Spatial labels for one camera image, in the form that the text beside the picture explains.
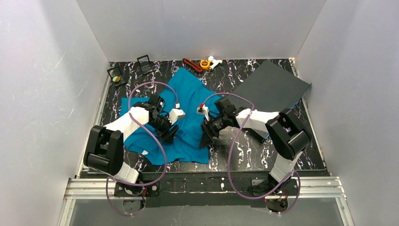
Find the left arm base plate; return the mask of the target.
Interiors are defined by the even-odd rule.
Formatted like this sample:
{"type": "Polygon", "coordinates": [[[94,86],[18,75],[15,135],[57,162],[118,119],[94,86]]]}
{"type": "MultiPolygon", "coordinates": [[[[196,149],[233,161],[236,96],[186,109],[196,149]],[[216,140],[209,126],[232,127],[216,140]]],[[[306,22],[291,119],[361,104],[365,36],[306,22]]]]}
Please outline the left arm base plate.
{"type": "Polygon", "coordinates": [[[115,182],[115,197],[158,197],[160,193],[160,181],[149,186],[130,186],[121,182],[115,182]]]}

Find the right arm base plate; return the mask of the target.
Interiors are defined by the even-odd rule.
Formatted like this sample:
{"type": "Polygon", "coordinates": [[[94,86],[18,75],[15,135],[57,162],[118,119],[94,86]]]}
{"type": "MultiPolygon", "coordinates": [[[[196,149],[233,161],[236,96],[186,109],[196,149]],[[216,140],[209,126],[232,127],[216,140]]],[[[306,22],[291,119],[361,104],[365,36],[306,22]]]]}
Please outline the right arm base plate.
{"type": "Polygon", "coordinates": [[[301,191],[300,182],[297,179],[287,179],[281,185],[270,180],[252,180],[252,185],[248,188],[249,193],[254,197],[259,197],[269,193],[264,201],[266,208],[271,213],[283,214],[291,210],[296,204],[301,191]]]}

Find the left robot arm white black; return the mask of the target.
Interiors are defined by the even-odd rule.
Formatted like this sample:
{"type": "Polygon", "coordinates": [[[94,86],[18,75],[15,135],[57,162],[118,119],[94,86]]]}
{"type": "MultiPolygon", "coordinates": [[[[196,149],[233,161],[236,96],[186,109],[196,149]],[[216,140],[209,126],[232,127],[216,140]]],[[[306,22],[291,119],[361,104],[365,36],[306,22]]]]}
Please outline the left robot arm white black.
{"type": "Polygon", "coordinates": [[[128,106],[128,112],[114,122],[105,126],[93,126],[83,157],[84,166],[102,172],[117,182],[139,186],[136,182],[139,172],[124,162],[124,142],[136,130],[148,124],[155,130],[150,135],[157,144],[171,144],[179,129],[176,122],[185,117],[185,112],[176,103],[164,116],[161,113],[165,105],[163,98],[153,94],[146,102],[128,106]]]}

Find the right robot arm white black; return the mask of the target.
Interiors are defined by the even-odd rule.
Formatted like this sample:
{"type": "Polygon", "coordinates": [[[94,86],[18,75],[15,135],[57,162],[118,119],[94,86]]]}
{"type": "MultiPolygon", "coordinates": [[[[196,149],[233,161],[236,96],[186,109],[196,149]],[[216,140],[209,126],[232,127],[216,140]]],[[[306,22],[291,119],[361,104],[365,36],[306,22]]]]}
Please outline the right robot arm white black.
{"type": "Polygon", "coordinates": [[[236,108],[226,98],[217,100],[215,106],[219,111],[216,117],[209,114],[205,104],[200,104],[197,108],[197,113],[205,116],[201,124],[199,147],[213,144],[214,138],[219,137],[219,132],[226,127],[251,129],[258,134],[267,133],[278,153],[268,175],[268,183],[276,186],[279,182],[286,182],[285,176],[293,171],[295,163],[311,142],[309,131],[294,112],[287,108],[279,113],[236,108]]]}

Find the blue garment cloth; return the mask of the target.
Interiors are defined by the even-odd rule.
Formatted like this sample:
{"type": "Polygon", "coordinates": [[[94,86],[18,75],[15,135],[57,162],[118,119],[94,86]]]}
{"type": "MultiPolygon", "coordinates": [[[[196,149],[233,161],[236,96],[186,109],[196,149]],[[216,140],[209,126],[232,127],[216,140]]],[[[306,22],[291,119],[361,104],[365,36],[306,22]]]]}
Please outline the blue garment cloth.
{"type": "MultiPolygon", "coordinates": [[[[218,113],[215,101],[219,96],[214,96],[213,91],[208,90],[196,76],[188,70],[180,68],[168,81],[173,88],[165,88],[160,92],[160,97],[166,102],[165,111],[168,113],[175,106],[176,99],[179,99],[180,107],[185,112],[185,118],[176,123],[179,127],[175,133],[171,145],[163,143],[167,162],[175,160],[183,162],[208,163],[208,148],[200,148],[202,137],[201,123],[204,116],[198,114],[197,107],[206,101],[205,105],[210,111],[218,113]]],[[[139,128],[124,142],[125,147],[132,152],[140,153],[153,165],[164,165],[164,158],[161,149],[153,138],[143,129],[139,128]]]]}

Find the round colourful brooch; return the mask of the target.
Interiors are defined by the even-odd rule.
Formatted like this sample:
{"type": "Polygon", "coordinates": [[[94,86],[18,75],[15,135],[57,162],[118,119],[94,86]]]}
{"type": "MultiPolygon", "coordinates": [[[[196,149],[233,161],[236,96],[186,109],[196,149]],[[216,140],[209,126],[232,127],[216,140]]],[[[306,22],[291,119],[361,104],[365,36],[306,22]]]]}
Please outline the round colourful brooch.
{"type": "Polygon", "coordinates": [[[118,83],[118,82],[121,81],[121,77],[120,76],[115,76],[115,77],[112,78],[112,81],[115,82],[115,83],[118,83]]]}

